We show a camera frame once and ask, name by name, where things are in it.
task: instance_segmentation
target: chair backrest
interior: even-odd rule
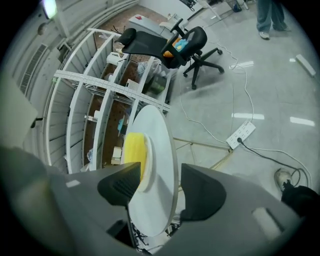
[[[132,34],[131,40],[128,40],[128,34]],[[206,32],[199,26],[188,31],[182,39],[188,41],[188,44],[179,52],[185,61],[198,53],[199,50],[206,45],[208,40]],[[167,44],[165,38],[144,31],[134,32],[133,28],[129,28],[123,32],[122,36],[120,36],[116,42],[124,44],[124,47],[122,48],[123,53],[154,56],[168,69],[176,69],[181,65],[176,57],[163,56],[162,51]]]

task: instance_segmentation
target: yellow sponge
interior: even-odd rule
[[[124,163],[140,162],[140,181],[144,176],[147,147],[145,145],[145,136],[139,132],[129,132],[124,141]]]

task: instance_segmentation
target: jeans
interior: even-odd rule
[[[271,27],[271,20],[275,30],[284,30],[287,28],[285,23],[285,14],[282,5],[277,0],[257,0],[257,24],[259,32],[268,33]]]
[[[320,213],[320,196],[306,186],[294,187],[285,184],[281,201],[293,209],[300,217]]]

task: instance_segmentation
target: round table top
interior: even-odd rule
[[[151,184],[136,191],[129,214],[136,228],[148,237],[164,232],[172,221],[178,200],[178,162],[174,138],[164,114],[147,105],[136,116],[130,132],[144,133],[152,144]]]

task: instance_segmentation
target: white device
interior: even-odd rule
[[[148,34],[163,37],[165,39],[170,39],[173,36],[173,33],[171,33],[168,28],[159,26],[158,23],[140,14],[136,14],[131,17],[126,28],[133,28],[136,31],[144,31]]]
[[[241,138],[244,141],[256,127],[250,121],[245,121],[238,130],[236,130],[229,138],[226,139],[226,142],[234,150],[240,143],[237,141],[238,138]]]
[[[115,66],[118,65],[119,61],[122,61],[122,58],[121,58],[120,54],[117,52],[110,52],[108,57],[106,57],[106,63],[110,63]]]

